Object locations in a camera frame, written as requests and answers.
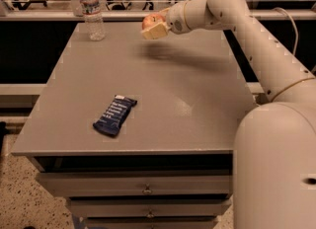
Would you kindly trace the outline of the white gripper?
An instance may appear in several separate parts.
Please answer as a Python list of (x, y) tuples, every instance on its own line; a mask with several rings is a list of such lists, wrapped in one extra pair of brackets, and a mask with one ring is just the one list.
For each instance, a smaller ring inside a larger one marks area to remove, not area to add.
[(163, 38), (170, 30), (177, 35), (188, 33), (198, 23), (197, 12), (192, 1), (179, 2), (171, 8), (168, 7), (161, 10), (159, 14), (166, 16), (167, 24), (159, 22), (152, 27), (142, 30), (141, 34), (145, 39)]

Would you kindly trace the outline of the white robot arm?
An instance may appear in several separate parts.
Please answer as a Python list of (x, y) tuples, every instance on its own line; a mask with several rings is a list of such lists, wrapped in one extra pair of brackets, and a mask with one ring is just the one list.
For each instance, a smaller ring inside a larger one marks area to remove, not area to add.
[(316, 78), (246, 0), (189, 0), (143, 19), (147, 39), (233, 33), (268, 100), (239, 124), (233, 148), (235, 229), (316, 229)]

